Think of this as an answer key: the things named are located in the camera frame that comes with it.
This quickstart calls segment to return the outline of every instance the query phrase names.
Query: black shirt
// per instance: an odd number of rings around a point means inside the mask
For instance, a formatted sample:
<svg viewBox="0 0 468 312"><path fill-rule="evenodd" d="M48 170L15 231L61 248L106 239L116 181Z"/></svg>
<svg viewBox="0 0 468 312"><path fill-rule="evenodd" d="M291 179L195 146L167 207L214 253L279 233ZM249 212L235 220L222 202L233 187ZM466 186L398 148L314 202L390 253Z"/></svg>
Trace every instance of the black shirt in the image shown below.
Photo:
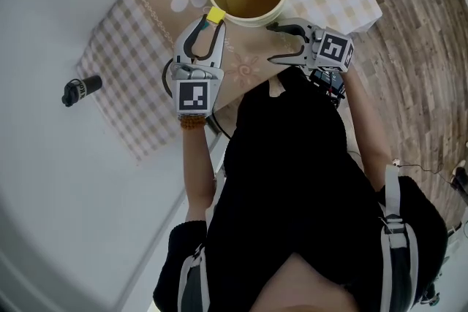
<svg viewBox="0 0 468 312"><path fill-rule="evenodd" d="M385 188L375 193L347 154L344 125L327 98L283 85L278 98L268 96L267 83L244 97L208 234L204 221L171 233L154 291L162 312L177 311L182 263L203 241L210 311L248 311L293 252L347 289L361 311L379 309ZM414 180L399 181L401 216L418 239L417 300L442 266L447 230Z"/></svg>

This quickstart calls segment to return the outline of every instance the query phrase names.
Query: black sleeve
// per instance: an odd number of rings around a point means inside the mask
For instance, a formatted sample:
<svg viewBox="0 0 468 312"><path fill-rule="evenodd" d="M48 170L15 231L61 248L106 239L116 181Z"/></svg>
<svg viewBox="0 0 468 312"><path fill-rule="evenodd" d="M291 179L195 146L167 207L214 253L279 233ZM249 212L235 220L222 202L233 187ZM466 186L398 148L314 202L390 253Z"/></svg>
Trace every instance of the black sleeve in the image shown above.
<svg viewBox="0 0 468 312"><path fill-rule="evenodd" d="M400 215L416 234L418 240L418 288L416 300L426 291L439 274L447 250L447 227L436 208L410 177L399 177ZM385 204L385 187L377 193Z"/></svg>
<svg viewBox="0 0 468 312"><path fill-rule="evenodd" d="M177 312L182 264L205 239L206 221L184 222L170 233L166 262L153 292L154 304L161 312Z"/></svg>

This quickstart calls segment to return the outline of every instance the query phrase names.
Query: checkered tablecloth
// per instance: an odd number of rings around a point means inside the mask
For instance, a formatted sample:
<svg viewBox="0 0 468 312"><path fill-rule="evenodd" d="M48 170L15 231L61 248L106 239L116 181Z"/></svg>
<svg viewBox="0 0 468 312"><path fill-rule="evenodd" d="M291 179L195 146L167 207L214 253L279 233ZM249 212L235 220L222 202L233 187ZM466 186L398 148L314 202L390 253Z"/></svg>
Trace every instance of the checkered tablecloth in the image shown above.
<svg viewBox="0 0 468 312"><path fill-rule="evenodd" d="M101 76L103 87L93 94L96 103L139 160L180 132L161 76L172 57L173 43L185 27L184 23L174 26L168 20L180 21L184 17L191 22L205 12L203 5L210 5L206 2L199 7L200 2L191 1L183 12L177 13L161 11L155 0L118 0L94 28L77 66L81 77ZM299 16L348 34L367 30L381 15L375 0L287 0L282 16ZM227 25L228 31L245 34L236 28L240 27ZM230 40L234 46L225 43L222 68L227 74L218 109L282 69L272 67L260 53L243 50L242 38L231 35ZM284 48L290 49L287 41Z"/></svg>

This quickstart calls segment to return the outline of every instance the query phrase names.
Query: yellow block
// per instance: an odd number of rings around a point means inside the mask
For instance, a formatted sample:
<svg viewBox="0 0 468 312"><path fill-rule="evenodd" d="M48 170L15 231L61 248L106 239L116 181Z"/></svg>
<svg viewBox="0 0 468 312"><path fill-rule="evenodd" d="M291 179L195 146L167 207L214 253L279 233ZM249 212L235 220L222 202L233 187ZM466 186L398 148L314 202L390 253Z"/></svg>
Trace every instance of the yellow block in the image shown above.
<svg viewBox="0 0 468 312"><path fill-rule="evenodd" d="M224 18L224 15L226 14L225 11L223 11L220 8L216 7L211 7L210 12L208 13L208 16L206 16L206 19L208 21L211 21L212 23L219 23Z"/></svg>

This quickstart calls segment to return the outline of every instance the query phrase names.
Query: brown bracelet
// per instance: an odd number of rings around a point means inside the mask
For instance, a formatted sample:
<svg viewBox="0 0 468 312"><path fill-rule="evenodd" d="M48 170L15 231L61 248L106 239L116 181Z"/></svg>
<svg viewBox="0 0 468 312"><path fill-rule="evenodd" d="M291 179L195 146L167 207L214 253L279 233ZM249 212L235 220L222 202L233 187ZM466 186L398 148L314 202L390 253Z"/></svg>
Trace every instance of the brown bracelet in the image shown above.
<svg viewBox="0 0 468 312"><path fill-rule="evenodd" d="M203 128L206 124L206 119L203 116L181 116L181 128L185 130Z"/></svg>

